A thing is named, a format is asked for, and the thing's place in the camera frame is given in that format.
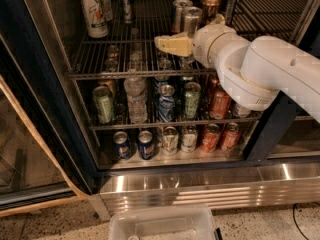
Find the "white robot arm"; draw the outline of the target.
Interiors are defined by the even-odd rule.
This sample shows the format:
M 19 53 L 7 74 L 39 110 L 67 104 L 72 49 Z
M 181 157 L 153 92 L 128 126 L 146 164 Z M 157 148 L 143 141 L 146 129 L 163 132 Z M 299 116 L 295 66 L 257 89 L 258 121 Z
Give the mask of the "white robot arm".
M 320 121 L 320 59 L 273 36 L 252 41 L 223 24 L 209 24 L 192 36 L 179 33 L 154 38 L 157 49 L 193 56 L 213 68 L 223 89 L 239 105 L 266 110 L 283 92 Z

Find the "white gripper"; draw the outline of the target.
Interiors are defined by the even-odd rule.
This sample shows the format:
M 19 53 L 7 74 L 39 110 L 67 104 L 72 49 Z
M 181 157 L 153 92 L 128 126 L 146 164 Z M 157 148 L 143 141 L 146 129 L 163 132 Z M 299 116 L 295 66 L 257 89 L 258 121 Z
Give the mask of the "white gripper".
M 156 36 L 155 46 L 162 52 L 180 57 L 188 57 L 193 53 L 194 58 L 205 68 L 220 68 L 222 60 L 225 60 L 227 68 L 232 68 L 235 62 L 231 58 L 231 44 L 235 30 L 225 26 L 222 14 L 217 14 L 211 23 L 215 25 L 199 29 L 194 34 L 193 41 L 182 32 L 172 36 Z

